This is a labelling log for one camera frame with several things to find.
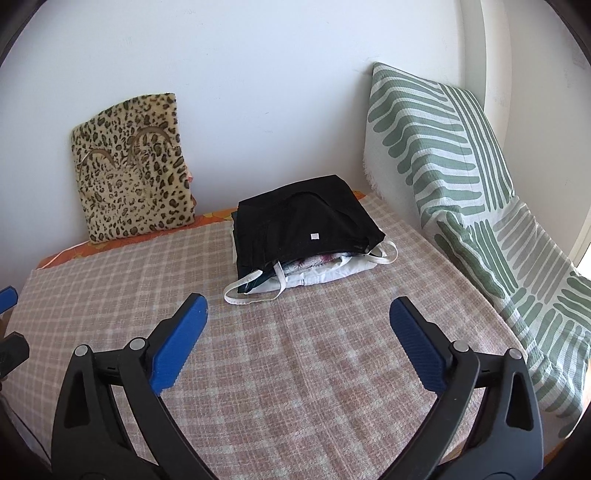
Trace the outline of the black velvet garment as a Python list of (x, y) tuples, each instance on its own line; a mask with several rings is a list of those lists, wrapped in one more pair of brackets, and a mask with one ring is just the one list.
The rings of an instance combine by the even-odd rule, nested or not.
[(248, 293), (274, 266), (324, 254), (368, 254), (386, 237), (349, 185), (336, 175), (274, 189), (238, 203), (232, 214), (238, 278), (259, 271)]

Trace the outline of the leopard print cushion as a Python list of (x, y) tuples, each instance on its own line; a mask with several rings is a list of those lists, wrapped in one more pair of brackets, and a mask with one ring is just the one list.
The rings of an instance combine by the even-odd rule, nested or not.
[(173, 93), (133, 97), (99, 112), (73, 128), (71, 152), (89, 242), (193, 222)]

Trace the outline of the pink checked bed blanket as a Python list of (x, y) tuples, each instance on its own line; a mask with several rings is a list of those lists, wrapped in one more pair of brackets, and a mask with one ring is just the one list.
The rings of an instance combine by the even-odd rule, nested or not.
[(228, 221), (34, 270), (9, 326), (29, 359), (3, 396), (43, 445), (76, 346), (123, 347), (197, 292), (208, 319), (162, 394), (183, 434), (222, 479), (375, 479), (434, 402), (391, 329), (406, 296), (450, 339), (502, 354), (518, 340), (481, 293), (376, 195), (363, 198), (399, 250), (390, 265), (235, 306)]

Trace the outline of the green striped white cover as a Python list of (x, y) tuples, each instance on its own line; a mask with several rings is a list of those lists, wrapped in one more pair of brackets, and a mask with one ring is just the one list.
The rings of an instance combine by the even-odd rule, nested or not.
[(546, 437), (567, 438), (589, 403), (590, 282), (517, 195), (475, 95), (374, 64), (363, 168), (512, 329)]

